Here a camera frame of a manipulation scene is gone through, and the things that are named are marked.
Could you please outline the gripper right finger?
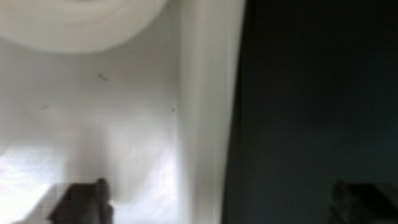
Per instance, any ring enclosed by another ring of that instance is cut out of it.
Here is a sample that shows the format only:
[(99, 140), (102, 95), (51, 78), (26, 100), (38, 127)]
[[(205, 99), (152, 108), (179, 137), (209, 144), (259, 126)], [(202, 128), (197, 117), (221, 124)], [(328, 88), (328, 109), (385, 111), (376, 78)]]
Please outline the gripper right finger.
[(335, 182), (328, 224), (398, 224), (398, 188), (385, 183)]

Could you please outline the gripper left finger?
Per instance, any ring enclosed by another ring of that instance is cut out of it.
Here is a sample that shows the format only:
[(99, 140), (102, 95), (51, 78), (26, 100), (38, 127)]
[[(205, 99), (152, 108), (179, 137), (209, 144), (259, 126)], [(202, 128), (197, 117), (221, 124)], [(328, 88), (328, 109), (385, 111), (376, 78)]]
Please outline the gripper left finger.
[(67, 187), (47, 221), (49, 224), (113, 224), (109, 185), (102, 178)]

